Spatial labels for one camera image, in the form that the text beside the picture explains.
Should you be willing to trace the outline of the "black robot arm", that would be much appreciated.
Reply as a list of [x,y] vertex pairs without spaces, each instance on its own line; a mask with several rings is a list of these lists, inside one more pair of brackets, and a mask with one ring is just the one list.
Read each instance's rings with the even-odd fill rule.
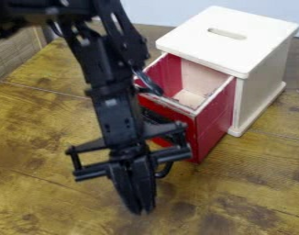
[[106,176],[131,213],[157,206],[157,179],[192,157],[188,124],[143,119],[139,94],[164,95],[143,72],[147,39],[121,0],[0,0],[0,39],[50,26],[82,66],[103,137],[67,149],[78,181]]

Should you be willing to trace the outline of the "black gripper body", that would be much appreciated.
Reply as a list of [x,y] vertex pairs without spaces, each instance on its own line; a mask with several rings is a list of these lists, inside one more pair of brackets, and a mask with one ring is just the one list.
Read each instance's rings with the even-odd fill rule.
[[[101,176],[111,178],[113,162],[125,165],[130,179],[134,178],[134,162],[143,155],[149,156],[156,172],[164,169],[165,165],[157,165],[153,157],[153,153],[161,151],[164,147],[160,141],[146,138],[146,122],[139,103],[141,93],[164,95],[164,90],[157,84],[149,83],[145,87],[139,87],[131,81],[93,84],[87,89],[86,95],[93,99],[102,137],[67,149],[77,181]],[[111,151],[109,161],[90,165],[82,163],[81,155],[83,153],[106,149]]]

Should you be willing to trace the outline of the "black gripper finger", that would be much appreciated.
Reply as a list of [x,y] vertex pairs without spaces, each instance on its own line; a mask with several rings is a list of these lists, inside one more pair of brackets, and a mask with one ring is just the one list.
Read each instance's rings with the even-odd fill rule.
[[147,155],[143,155],[135,160],[133,170],[142,210],[150,213],[157,206],[157,179],[153,163]]
[[137,197],[133,183],[129,176],[127,167],[119,162],[113,162],[110,167],[113,184],[122,201],[133,214],[142,214],[142,205]]

